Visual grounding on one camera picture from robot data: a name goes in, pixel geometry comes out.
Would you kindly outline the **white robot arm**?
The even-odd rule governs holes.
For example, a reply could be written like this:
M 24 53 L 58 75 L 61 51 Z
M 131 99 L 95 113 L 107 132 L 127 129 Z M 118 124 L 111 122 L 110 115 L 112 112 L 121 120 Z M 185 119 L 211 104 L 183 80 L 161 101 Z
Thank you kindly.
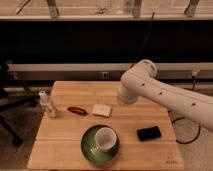
M 151 60 L 136 63 L 121 76 L 118 99 L 124 104 L 135 103 L 139 96 L 150 99 L 213 132 L 213 97 L 160 82 L 156 75 Z

